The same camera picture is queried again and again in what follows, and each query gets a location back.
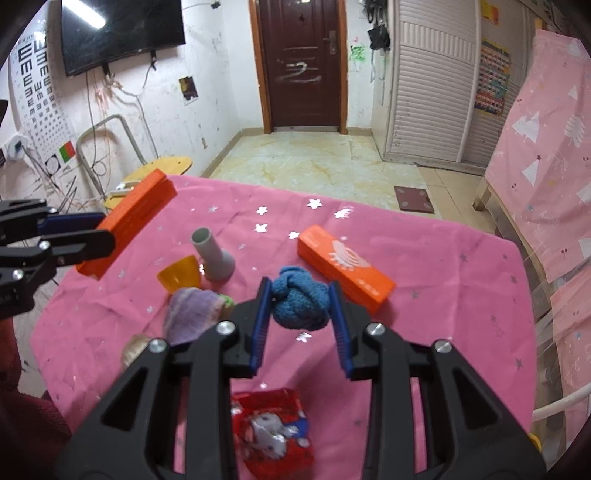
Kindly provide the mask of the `long orange box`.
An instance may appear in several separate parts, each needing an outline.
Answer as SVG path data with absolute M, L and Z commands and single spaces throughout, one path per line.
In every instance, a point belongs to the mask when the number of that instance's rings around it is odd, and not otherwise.
M 114 250 L 106 258 L 87 260 L 78 273 L 100 279 L 139 232 L 177 196 L 173 182 L 159 169 L 148 174 L 98 225 L 114 237 Z

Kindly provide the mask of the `red snack wrapper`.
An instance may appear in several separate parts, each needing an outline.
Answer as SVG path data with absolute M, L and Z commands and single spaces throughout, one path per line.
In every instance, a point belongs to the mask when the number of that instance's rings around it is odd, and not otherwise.
M 235 450 L 256 479 L 284 479 L 315 463 L 310 422 L 292 389 L 231 396 Z

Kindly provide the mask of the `purple green sock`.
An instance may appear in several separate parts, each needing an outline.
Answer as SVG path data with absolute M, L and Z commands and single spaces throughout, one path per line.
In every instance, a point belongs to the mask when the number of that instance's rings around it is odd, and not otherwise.
M 235 301 L 197 287 L 181 288 L 170 298 L 163 334 L 171 346 L 190 343 L 218 322 L 228 320 Z

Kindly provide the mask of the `blue sock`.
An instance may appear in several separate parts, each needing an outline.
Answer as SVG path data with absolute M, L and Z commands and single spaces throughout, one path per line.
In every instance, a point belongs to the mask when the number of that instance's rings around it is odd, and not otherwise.
M 280 269 L 273 280 L 271 314 L 281 327 L 318 331 L 329 323 L 329 287 L 297 266 Z

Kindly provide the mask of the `short orange box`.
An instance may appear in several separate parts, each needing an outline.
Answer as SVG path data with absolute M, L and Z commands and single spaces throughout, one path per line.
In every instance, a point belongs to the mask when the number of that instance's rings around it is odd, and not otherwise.
M 342 292 L 371 314 L 381 309 L 396 288 L 393 280 L 318 225 L 298 236 L 297 254 L 328 280 L 338 281 Z

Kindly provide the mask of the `yellow trash bin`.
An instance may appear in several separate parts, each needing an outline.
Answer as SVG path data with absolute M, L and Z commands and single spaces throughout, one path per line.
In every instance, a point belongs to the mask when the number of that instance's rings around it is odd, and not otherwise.
M 541 440 L 533 433 L 529 433 L 528 436 L 529 436 L 530 440 L 532 441 L 532 443 L 534 444 L 534 446 L 537 448 L 537 450 L 542 451 Z

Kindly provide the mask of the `white metal chair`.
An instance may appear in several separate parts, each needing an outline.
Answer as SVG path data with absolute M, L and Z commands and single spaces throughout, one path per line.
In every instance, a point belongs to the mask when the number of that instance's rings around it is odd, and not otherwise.
M 574 392 L 566 397 L 561 398 L 560 400 L 557 400 L 555 402 L 552 402 L 551 404 L 534 410 L 532 414 L 532 421 L 538 422 L 540 420 L 556 415 L 572 407 L 573 405 L 583 402 L 589 396 L 590 393 L 587 391 L 580 390 Z

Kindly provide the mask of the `yellow plastic cup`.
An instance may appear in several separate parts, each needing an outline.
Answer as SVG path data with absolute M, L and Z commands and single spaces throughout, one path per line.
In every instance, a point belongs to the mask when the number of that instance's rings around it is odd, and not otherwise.
M 182 288 L 199 288 L 201 272 L 197 257 L 189 255 L 177 260 L 161 270 L 157 279 L 169 294 Z

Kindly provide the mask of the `yellow wooden folding chair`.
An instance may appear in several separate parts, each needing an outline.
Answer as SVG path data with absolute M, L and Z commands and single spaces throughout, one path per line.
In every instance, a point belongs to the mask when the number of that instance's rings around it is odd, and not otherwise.
M 117 121 L 120 124 L 131 145 L 131 149 L 137 162 L 136 168 L 133 171 L 128 169 L 128 173 L 118 180 L 113 187 L 110 187 L 108 182 L 102 184 L 100 175 L 93 170 L 91 162 L 83 152 L 83 143 L 88 138 L 92 138 L 93 145 L 96 145 L 95 141 L 97 140 L 97 135 L 102 134 L 106 136 L 108 133 L 106 125 L 113 121 Z M 141 180 L 155 170 L 160 170 L 165 175 L 183 175 L 187 173 L 192 166 L 192 160 L 186 156 L 164 156 L 148 161 L 141 152 L 139 145 L 130 130 L 128 122 L 121 114 L 109 115 L 84 131 L 76 140 L 75 149 L 78 163 L 90 180 L 92 186 L 97 191 L 98 198 L 103 201 L 104 209 L 106 211 L 113 210 L 126 196 L 112 196 L 110 194 L 120 182 L 138 180 L 140 183 Z

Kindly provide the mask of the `eye chart poster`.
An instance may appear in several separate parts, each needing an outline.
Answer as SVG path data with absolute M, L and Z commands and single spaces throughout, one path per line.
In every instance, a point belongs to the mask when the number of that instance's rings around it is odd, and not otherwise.
M 56 30 L 44 5 L 25 27 L 9 57 L 9 73 L 18 120 L 28 147 L 49 176 L 66 172 L 75 157 L 74 130 L 58 88 Z

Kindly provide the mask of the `grey plastic tube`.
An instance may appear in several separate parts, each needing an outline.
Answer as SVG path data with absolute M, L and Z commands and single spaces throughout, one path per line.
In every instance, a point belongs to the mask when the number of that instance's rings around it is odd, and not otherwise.
M 190 240 L 201 259 L 208 281 L 224 282 L 235 272 L 235 258 L 218 245 L 211 229 L 198 228 L 191 234 Z

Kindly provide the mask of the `dark brown door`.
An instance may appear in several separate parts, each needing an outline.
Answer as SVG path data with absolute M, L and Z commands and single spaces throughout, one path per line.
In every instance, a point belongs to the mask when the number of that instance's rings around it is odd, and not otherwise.
M 250 1 L 263 132 L 346 133 L 344 1 Z

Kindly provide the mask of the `white louvered wardrobe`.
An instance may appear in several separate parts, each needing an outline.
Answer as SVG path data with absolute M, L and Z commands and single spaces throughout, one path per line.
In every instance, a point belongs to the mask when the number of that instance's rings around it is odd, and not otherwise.
M 392 1 L 388 30 L 374 61 L 382 159 L 483 173 L 526 77 L 533 13 L 521 1 Z M 501 116 L 475 108 L 483 40 L 511 55 Z

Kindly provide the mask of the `wooden bed frame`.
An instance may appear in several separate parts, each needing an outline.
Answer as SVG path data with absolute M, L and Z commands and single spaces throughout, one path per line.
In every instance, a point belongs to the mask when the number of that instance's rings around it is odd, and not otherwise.
M 485 177 L 480 179 L 472 203 L 475 211 L 488 212 L 495 225 L 495 232 L 502 238 L 513 241 L 520 250 L 527 272 L 534 272 L 531 289 L 541 288 L 547 295 L 554 293 L 554 287 L 547 281 L 546 272 L 530 242 L 525 238 L 508 208 Z

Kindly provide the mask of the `colourful wall poster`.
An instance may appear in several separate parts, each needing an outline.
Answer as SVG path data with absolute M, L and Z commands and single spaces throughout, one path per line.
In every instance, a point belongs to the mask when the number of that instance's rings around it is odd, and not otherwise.
M 482 41 L 475 108 L 495 116 L 504 111 L 511 69 L 511 55 L 504 48 Z

